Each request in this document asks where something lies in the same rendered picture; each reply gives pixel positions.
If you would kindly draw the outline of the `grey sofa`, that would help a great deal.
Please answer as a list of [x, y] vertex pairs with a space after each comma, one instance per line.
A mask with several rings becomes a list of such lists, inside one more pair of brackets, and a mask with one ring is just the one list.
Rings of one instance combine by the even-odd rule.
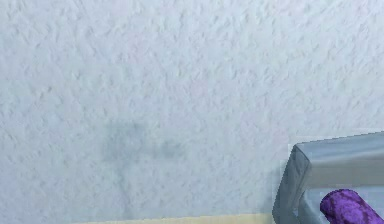
[[359, 194], [384, 218], [384, 131], [298, 143], [272, 209], [276, 224], [329, 224], [322, 198], [337, 189]]

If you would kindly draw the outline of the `purple bolster cushion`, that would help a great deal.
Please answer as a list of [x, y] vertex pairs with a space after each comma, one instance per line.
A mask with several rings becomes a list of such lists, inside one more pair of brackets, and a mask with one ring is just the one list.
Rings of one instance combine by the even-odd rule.
[[384, 219], [350, 189], [329, 192], [320, 202], [320, 211], [330, 224], [384, 224]]

